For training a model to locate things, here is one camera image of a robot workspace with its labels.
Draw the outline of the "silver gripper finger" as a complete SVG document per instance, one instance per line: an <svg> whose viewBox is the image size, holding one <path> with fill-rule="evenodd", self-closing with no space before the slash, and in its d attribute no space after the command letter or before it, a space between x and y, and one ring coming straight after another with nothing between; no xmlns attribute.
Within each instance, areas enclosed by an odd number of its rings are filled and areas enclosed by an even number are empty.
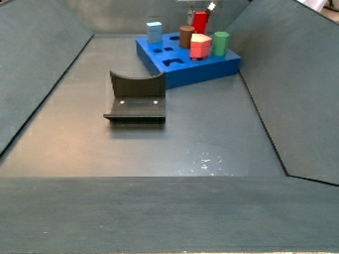
<svg viewBox="0 0 339 254"><path fill-rule="evenodd" d="M194 9L188 9L187 11L187 24L188 25L193 25L193 22L194 22L194 14L195 14L195 11Z"/></svg>
<svg viewBox="0 0 339 254"><path fill-rule="evenodd" d="M207 13L213 13L217 9L217 6L218 6L217 3L213 1L207 7L207 10L206 10Z"/></svg>

